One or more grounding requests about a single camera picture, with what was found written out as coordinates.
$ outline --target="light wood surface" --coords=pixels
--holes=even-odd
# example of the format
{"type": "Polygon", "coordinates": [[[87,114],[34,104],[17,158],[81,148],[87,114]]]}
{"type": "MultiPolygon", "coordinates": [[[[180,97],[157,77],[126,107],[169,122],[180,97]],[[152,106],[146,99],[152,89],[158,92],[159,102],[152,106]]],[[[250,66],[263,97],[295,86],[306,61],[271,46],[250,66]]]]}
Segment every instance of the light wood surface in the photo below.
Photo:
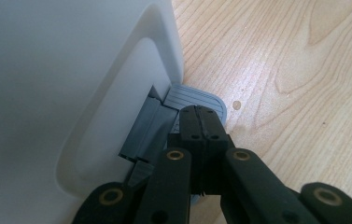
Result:
{"type": "MultiPolygon", "coordinates": [[[[219,96],[226,131],[290,188],[352,197],[352,0],[173,0],[186,85],[219,96]]],[[[218,197],[191,223],[225,223],[218,197]]]]}

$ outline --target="wooden table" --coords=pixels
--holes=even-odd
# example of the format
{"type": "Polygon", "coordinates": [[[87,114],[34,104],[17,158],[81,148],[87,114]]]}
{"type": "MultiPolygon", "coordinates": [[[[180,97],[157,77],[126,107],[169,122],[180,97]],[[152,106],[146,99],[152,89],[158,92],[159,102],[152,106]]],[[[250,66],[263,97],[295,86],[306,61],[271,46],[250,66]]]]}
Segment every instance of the wooden table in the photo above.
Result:
{"type": "MultiPolygon", "coordinates": [[[[352,197],[352,0],[173,0],[186,85],[219,96],[226,131],[290,188],[352,197]]],[[[218,197],[191,223],[225,223],[218,197]]]]}

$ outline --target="white plastic container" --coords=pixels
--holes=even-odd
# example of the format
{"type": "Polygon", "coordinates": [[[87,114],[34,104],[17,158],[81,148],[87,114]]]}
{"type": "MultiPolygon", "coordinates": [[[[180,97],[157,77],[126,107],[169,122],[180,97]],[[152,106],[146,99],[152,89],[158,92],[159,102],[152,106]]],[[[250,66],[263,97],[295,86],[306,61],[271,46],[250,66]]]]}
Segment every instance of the white plastic container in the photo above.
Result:
{"type": "Polygon", "coordinates": [[[0,1],[0,223],[69,223],[122,181],[145,98],[182,73],[170,0],[0,1]]]}

